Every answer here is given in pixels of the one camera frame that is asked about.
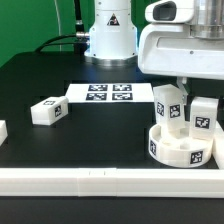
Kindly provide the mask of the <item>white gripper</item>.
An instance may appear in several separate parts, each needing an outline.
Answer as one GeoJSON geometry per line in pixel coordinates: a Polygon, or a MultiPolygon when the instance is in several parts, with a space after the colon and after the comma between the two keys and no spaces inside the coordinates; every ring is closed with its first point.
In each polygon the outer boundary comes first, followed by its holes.
{"type": "Polygon", "coordinates": [[[148,5],[139,41],[145,74],[180,76],[187,104],[188,78],[224,80],[224,0],[159,0],[148,5]]]}

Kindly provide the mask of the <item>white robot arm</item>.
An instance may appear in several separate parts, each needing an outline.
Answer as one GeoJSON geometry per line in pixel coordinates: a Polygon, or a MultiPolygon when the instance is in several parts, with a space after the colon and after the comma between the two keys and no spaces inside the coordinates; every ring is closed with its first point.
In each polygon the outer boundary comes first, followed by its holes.
{"type": "Polygon", "coordinates": [[[224,0],[159,0],[145,9],[138,32],[131,0],[95,0],[86,60],[122,66],[132,60],[144,74],[224,80],[224,0]]]}

